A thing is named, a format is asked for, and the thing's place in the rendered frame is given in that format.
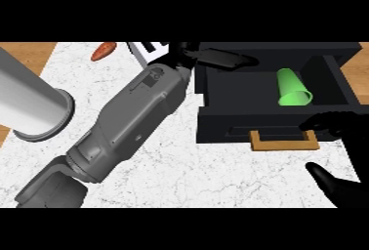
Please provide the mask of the pale grey cylinder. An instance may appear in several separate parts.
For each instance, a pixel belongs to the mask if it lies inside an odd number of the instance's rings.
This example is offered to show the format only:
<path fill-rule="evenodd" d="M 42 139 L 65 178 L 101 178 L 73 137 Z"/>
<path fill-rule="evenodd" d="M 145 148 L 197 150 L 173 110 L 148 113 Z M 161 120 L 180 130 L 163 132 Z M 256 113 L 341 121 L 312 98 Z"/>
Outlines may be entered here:
<path fill-rule="evenodd" d="M 71 94 L 53 88 L 0 48 L 0 124 L 36 143 L 61 133 L 74 113 Z"/>

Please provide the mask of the green cup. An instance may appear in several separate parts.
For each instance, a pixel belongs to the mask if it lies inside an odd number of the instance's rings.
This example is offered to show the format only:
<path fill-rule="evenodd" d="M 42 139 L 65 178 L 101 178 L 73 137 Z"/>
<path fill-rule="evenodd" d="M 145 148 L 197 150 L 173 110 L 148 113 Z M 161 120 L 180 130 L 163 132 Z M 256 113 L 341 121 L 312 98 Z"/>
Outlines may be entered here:
<path fill-rule="evenodd" d="M 282 68 L 276 72 L 276 84 L 279 90 L 279 105 L 307 105 L 312 103 L 313 94 L 307 90 L 291 68 Z"/>

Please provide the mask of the orange-brown sweet potato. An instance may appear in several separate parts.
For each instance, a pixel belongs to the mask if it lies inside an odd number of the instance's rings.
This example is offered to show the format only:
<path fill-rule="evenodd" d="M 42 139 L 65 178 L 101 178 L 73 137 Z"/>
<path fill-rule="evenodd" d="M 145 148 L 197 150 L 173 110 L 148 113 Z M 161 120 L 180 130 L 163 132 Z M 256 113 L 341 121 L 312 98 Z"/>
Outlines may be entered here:
<path fill-rule="evenodd" d="M 115 42 L 104 42 L 92 53 L 92 61 L 96 62 L 104 59 L 114 52 L 115 48 Z"/>

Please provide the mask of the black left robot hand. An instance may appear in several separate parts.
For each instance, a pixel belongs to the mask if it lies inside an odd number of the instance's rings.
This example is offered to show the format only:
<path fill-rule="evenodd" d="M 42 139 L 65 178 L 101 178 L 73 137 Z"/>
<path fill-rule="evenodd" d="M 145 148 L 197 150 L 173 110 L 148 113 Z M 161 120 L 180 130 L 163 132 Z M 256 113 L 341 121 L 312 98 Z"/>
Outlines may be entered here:
<path fill-rule="evenodd" d="M 199 46 L 199 42 L 170 42 L 168 52 L 151 61 L 151 64 L 161 63 L 171 68 L 185 67 L 188 69 L 199 64 L 229 71 L 260 64 L 254 57 L 213 48 L 201 50 Z"/>

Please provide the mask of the black cabinet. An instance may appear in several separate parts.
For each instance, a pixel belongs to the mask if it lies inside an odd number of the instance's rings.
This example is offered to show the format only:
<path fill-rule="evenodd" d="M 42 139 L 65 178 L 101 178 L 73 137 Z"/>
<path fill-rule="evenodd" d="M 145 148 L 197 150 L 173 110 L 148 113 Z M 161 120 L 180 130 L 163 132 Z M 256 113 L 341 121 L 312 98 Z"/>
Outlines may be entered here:
<path fill-rule="evenodd" d="M 338 65 L 362 50 L 357 42 L 202 42 L 201 49 L 219 49 L 254 57 L 260 64 L 244 66 L 235 72 L 298 71 L 313 57 L 332 56 Z"/>

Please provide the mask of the black open drawer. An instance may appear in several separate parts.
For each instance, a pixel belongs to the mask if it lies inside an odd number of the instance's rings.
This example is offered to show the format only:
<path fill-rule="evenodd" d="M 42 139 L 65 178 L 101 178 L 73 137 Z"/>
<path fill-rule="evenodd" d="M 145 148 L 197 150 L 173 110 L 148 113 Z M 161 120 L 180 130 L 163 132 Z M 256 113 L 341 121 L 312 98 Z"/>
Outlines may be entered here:
<path fill-rule="evenodd" d="M 316 58 L 295 71 L 313 101 L 307 105 L 363 105 L 349 87 L 338 64 Z M 210 107 L 272 107 L 279 105 L 278 73 L 207 70 L 205 105 Z"/>

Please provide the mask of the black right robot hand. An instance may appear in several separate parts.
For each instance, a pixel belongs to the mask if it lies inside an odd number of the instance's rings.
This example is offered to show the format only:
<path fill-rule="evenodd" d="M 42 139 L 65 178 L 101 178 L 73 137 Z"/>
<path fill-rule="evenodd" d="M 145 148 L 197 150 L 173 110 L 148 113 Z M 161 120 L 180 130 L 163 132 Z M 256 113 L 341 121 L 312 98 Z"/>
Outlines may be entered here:
<path fill-rule="evenodd" d="M 313 115 L 301 131 L 328 130 L 343 141 L 359 182 L 337 178 L 315 162 L 306 169 L 337 208 L 369 208 L 369 114 L 329 111 Z"/>

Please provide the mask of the black drawer front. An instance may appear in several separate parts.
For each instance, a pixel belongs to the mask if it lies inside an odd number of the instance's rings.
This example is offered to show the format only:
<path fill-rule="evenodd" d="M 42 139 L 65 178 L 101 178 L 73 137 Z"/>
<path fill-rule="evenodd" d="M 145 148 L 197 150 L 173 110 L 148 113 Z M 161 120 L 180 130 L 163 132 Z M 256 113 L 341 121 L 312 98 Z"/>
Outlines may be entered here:
<path fill-rule="evenodd" d="M 248 143 L 251 131 L 260 132 L 263 141 L 300 141 L 303 132 L 298 125 L 316 113 L 328 111 L 369 114 L 369 105 L 202 106 L 198 114 L 197 143 Z"/>

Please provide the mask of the white and grey object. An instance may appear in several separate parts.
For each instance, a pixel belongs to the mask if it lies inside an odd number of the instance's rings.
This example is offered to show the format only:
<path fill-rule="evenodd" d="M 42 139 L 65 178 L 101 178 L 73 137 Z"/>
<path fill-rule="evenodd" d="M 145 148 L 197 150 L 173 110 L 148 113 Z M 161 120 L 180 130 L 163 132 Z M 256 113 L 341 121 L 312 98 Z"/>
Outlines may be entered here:
<path fill-rule="evenodd" d="M 127 46 L 142 67 L 168 52 L 167 42 L 129 42 Z"/>

